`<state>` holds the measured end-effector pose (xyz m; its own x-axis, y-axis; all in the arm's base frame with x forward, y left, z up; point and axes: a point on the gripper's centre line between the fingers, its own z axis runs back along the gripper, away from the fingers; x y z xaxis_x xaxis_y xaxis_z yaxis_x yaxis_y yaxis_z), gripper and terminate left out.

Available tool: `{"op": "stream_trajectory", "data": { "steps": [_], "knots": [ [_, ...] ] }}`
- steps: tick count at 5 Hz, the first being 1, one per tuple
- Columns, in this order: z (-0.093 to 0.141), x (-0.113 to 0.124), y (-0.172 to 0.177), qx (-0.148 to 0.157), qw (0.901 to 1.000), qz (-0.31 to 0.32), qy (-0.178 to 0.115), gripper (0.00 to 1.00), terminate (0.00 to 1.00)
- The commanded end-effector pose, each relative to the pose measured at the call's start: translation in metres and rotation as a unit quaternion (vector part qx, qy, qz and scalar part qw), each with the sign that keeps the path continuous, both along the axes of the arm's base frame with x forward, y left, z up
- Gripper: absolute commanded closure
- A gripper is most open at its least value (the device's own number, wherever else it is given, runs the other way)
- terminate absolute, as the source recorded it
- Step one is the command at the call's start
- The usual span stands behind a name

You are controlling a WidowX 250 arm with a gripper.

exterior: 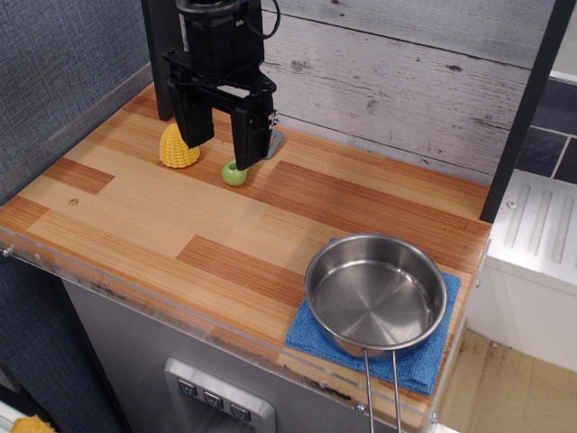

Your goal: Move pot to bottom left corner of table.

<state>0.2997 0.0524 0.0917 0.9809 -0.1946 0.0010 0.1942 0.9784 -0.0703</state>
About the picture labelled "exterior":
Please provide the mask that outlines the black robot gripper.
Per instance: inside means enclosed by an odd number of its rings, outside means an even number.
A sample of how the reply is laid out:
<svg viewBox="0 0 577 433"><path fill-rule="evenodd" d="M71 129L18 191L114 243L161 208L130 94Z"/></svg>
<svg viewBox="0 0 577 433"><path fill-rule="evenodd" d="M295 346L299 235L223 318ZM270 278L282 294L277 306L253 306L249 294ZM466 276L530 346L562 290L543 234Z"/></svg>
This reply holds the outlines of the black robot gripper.
<svg viewBox="0 0 577 433"><path fill-rule="evenodd" d="M185 49L168 49L167 89L179 133L188 148L215 136L213 108L197 87L228 86L253 94L273 93L276 84L261 72L265 33L260 1L177 1L184 22ZM249 169L269 152L271 96L246 97L231 112L238 170Z"/></svg>

